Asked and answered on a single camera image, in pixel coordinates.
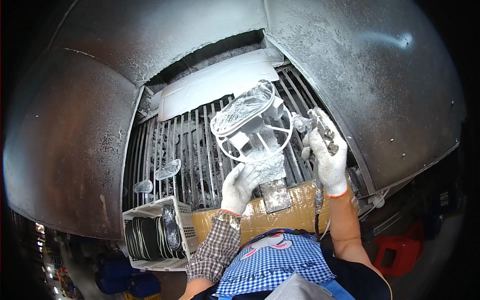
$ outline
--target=white cable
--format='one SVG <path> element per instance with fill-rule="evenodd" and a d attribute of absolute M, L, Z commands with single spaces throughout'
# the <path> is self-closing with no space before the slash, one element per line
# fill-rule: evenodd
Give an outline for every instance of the white cable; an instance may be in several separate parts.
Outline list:
<path fill-rule="evenodd" d="M 325 236 L 325 234 L 327 234 L 327 231 L 328 231 L 328 228 L 330 227 L 330 221 L 332 220 L 332 218 L 328 219 L 328 224 L 327 224 L 327 228 L 325 228 L 325 231 L 324 233 L 322 234 L 322 237 L 320 237 L 320 240 L 322 240 Z"/>
<path fill-rule="evenodd" d="M 380 198 L 380 201 L 377 202 L 377 204 L 375 204 L 368 212 L 366 212 L 365 214 L 361 215 L 361 216 L 359 217 L 359 220 L 365 218 L 372 210 L 374 210 L 374 209 L 377 207 L 377 205 L 378 205 L 380 202 L 382 202 L 382 200 L 385 198 L 385 196 L 387 196 L 387 194 L 388 194 L 388 192 L 390 191 L 390 189 L 391 189 L 391 188 L 388 188 L 388 189 L 386 190 L 386 192 L 384 192 L 384 194 L 383 194 L 382 197 Z"/>

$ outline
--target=metal grate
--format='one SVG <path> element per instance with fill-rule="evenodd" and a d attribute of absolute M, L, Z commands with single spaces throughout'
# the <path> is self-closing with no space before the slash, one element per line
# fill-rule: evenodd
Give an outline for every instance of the metal grate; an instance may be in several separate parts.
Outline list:
<path fill-rule="evenodd" d="M 277 73 L 280 80 L 274 82 L 276 94 L 284 99 L 290 111 L 306 116 L 308 109 L 320 103 L 293 66 L 279 67 Z M 124 211 L 169 195 L 175 195 L 181 202 L 191 205 L 194 211 L 220 206 L 225 176 L 238 162 L 220 150 L 210 131 L 209 122 L 216 112 L 232 99 L 232 96 L 225 96 L 165 122 L 157 121 L 155 116 L 132 129 L 124 179 Z M 281 121 L 267 122 L 277 127 L 289 126 L 288 120 L 283 118 Z M 287 134 L 276 134 L 282 144 Z M 286 158 L 285 181 L 288 187 L 312 179 L 310 163 L 300 157 L 302 138 L 303 134 L 294 130 L 283 151 Z M 230 144 L 228 151 L 238 155 Z M 154 180 L 154 171 L 176 158 L 182 161 L 180 172 L 166 180 Z M 149 194 L 133 193 L 133 185 L 146 179 L 154 183 L 153 191 Z M 252 197 L 260 196 L 260 189 L 256 188 Z"/>

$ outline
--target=checkered sleeve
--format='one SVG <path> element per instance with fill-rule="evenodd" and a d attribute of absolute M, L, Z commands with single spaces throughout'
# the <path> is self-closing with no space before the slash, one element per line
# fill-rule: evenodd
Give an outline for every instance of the checkered sleeve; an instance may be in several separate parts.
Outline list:
<path fill-rule="evenodd" d="M 212 229 L 206 240 L 198 246 L 187 265 L 187 282 L 196 278 L 219 282 L 239 247 L 240 217 L 219 211 L 212 217 Z"/>

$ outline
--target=blue checkered apron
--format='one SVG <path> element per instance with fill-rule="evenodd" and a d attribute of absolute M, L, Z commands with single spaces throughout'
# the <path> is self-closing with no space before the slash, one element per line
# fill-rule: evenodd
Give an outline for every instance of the blue checkered apron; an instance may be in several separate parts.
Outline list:
<path fill-rule="evenodd" d="M 245 293 L 272 291 L 294 271 L 311 283 L 322 286 L 336 283 L 319 243 L 309 235 L 290 234 L 290 229 L 276 230 L 273 235 L 270 231 L 266 236 L 267 232 L 240 249 L 213 296 L 228 299 Z"/>

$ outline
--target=gloved hand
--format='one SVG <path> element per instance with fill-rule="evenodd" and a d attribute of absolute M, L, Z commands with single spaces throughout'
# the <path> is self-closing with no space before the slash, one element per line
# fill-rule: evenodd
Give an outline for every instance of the gloved hand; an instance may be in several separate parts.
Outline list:
<path fill-rule="evenodd" d="M 221 210 L 240 216 L 247 208 L 253 189 L 258 185 L 260 173 L 252 165 L 239 163 L 227 175 L 222 187 Z"/>
<path fill-rule="evenodd" d="M 305 135 L 301 157 L 308 159 L 310 150 L 318 160 L 318 176 L 324 184 L 329 197 L 340 197 L 347 192 L 347 179 L 345 178 L 345 167 L 347 164 L 347 143 L 343 140 L 336 126 L 328 115 L 320 108 L 315 108 L 315 113 L 322 116 L 325 124 L 335 134 L 333 141 L 338 145 L 338 152 L 331 156 L 322 137 L 316 129 Z"/>

